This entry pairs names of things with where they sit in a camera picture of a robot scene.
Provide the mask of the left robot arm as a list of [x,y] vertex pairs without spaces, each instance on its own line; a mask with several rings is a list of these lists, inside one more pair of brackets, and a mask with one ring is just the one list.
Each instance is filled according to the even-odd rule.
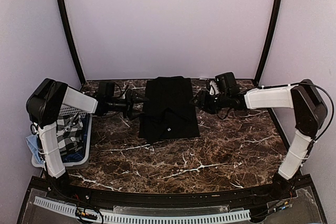
[[45,171],[50,177],[58,179],[66,173],[56,137],[57,119],[63,105],[96,116],[110,111],[121,112],[129,120],[140,116],[141,112],[133,106],[147,102],[148,98],[128,88],[121,89],[121,94],[115,96],[116,85],[115,82],[101,81],[98,91],[91,97],[64,82],[46,78],[29,97],[26,110],[33,126],[37,127]]

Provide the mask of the black long sleeve shirt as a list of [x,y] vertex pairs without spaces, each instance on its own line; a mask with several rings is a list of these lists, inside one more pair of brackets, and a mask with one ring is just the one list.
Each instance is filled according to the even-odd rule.
[[153,144],[164,139],[199,137],[190,78],[158,77],[146,82],[139,138]]

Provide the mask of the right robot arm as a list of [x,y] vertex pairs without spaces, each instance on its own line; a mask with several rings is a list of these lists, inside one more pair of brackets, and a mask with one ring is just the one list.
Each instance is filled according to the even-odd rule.
[[324,133],[321,128],[328,108],[320,95],[322,88],[311,80],[278,86],[261,86],[242,91],[232,72],[217,75],[206,90],[199,91],[190,103],[209,114],[221,109],[255,110],[289,108],[295,114],[295,136],[277,175],[290,180],[309,158],[310,152]]

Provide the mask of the grey plastic laundry basket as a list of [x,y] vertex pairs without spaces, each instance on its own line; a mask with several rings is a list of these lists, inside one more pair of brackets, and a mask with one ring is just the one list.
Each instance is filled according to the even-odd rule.
[[89,158],[92,116],[63,106],[56,121],[56,137],[61,160],[66,167],[84,164]]

